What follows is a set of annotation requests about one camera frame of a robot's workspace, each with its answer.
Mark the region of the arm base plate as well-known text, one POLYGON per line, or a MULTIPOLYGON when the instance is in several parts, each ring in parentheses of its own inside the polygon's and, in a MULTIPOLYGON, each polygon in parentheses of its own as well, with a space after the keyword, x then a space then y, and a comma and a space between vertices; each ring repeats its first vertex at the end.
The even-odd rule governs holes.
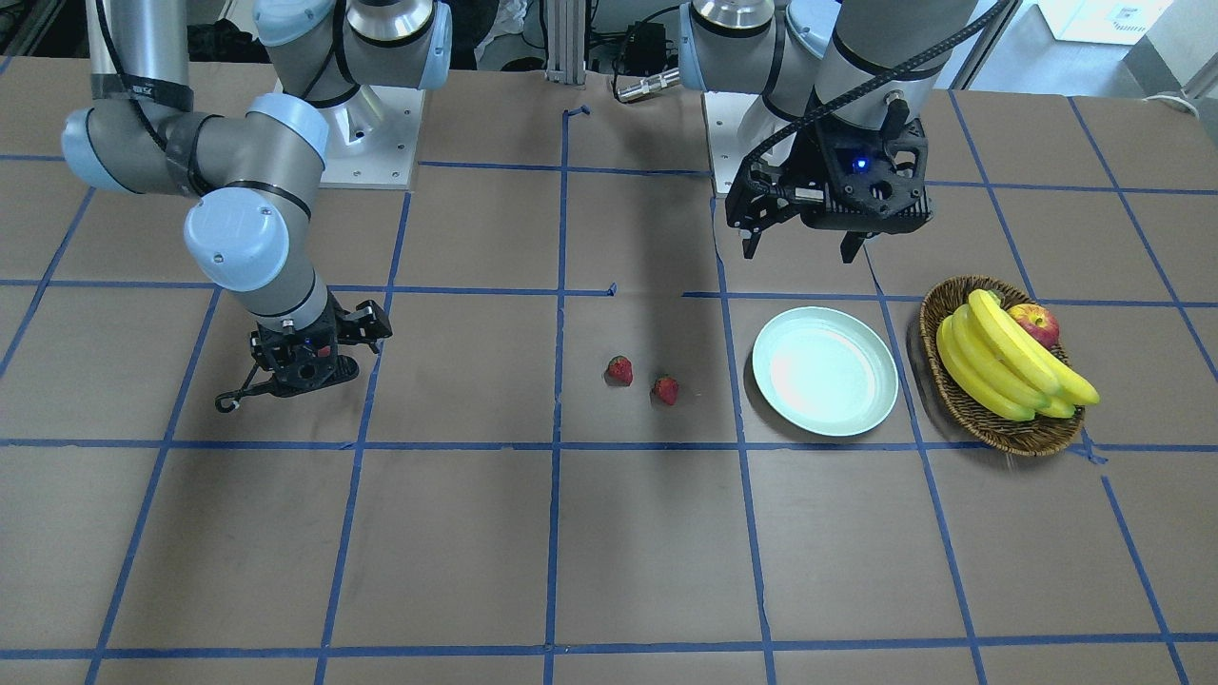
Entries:
POLYGON ((423 96, 409 88, 343 84, 340 96, 295 107, 304 141, 322 147, 322 189, 408 190, 423 96))
POLYGON ((726 199, 742 160, 786 122, 750 91, 704 91, 703 108, 715 195, 726 199))

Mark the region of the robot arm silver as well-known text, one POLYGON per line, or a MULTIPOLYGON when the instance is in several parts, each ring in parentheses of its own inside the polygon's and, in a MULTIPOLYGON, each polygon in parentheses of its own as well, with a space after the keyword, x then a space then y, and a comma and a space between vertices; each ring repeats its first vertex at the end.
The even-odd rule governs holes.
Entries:
POLYGON ((771 225, 840 232, 853 262, 879 234, 934 213, 920 111, 952 48, 974 34, 972 1, 687 1, 678 73, 688 89, 756 98, 725 221, 745 258, 771 225))
POLYGON ((194 199, 183 235, 209 282, 256 322, 255 371, 218 395, 292 399, 352 382, 341 346, 382 349, 390 318, 375 301, 343 308, 307 252, 326 166, 396 135, 374 90, 443 87, 453 22, 442 1, 258 1, 255 26, 279 91, 244 116, 194 106, 186 5, 90 1, 93 101, 67 117, 61 147, 89 186, 194 199))

